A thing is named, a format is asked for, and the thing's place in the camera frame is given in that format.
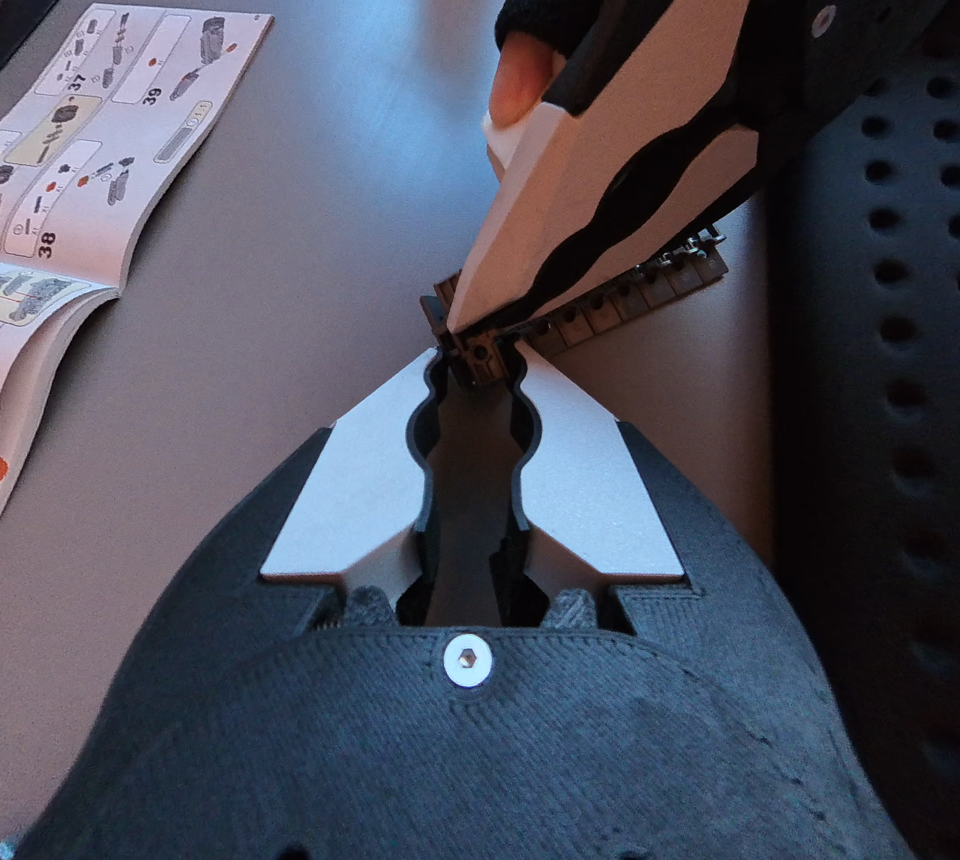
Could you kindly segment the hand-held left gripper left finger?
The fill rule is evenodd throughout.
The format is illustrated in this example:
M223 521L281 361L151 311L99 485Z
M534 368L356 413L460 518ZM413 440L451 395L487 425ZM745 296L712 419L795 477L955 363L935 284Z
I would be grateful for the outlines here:
M378 587L394 606L436 571L426 462L439 441L445 359L422 353L333 425L261 568L269 581Z

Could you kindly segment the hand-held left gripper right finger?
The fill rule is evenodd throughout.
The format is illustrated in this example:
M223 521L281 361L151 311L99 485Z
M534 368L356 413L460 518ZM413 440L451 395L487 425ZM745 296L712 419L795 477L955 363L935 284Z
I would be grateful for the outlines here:
M510 356L508 533L495 555L501 610L544 610L563 590L684 593L681 561L630 454L633 429L518 341Z

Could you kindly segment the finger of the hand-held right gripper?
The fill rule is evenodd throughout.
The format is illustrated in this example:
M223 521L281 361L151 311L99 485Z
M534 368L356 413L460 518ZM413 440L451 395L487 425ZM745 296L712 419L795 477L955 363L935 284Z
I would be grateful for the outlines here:
M653 256L754 166L757 138L526 122L480 230L480 321L526 321Z
M594 217L616 172L688 123L733 61L749 0L674 0L585 112L542 101L505 164L448 314L460 332L533 285L559 243Z

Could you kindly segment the small black track link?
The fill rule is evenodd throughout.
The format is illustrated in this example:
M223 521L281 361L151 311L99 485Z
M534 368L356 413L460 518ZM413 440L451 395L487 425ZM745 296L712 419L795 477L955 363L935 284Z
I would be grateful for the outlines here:
M434 284L434 293L419 299L431 332L444 351L446 362L458 384L465 390L479 389L500 380L512 385L521 372L515 351L522 338L518 328L471 327L451 331L448 315L461 271Z

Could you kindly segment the grey desk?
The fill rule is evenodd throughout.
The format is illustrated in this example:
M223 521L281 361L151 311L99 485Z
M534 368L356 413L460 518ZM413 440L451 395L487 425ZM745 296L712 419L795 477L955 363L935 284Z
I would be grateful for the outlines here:
M61 0L3 70L3 111L94 1L275 21L67 351L2 515L2 835L56 792L197 543L430 345L418 297L498 189L503 0Z

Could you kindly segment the person's right hand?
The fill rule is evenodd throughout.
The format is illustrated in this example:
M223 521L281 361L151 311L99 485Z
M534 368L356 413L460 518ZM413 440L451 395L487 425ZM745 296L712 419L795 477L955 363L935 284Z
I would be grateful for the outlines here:
M549 44L520 31L511 32L500 51L488 99L493 125L506 129L522 120L566 62Z

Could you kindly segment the black perforated panel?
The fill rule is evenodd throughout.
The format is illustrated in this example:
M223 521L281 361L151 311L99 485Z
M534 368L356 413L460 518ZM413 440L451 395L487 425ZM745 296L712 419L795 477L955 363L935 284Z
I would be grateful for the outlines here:
M765 195L776 573L919 858L959 851L958 32Z

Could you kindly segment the open instruction booklet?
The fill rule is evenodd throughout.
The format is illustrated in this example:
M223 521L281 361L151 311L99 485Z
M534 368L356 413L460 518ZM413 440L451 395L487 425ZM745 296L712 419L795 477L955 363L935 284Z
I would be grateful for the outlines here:
M270 14L92 4L2 119L1 507L83 320L209 134Z

